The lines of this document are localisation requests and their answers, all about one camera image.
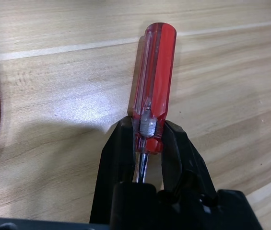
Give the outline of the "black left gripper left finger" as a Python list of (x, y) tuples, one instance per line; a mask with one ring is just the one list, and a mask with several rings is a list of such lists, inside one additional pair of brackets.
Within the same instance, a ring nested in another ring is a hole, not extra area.
[(91, 217), (110, 217), (113, 191), (120, 182), (132, 182), (135, 171), (133, 126), (130, 116), (118, 121), (102, 149)]

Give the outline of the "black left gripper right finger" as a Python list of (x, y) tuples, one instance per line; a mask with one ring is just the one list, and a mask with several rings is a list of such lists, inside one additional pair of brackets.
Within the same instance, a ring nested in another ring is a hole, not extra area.
[(162, 142), (164, 189), (176, 197), (183, 189), (189, 189), (199, 194), (204, 203), (216, 203), (218, 195), (208, 168), (183, 128), (165, 121)]

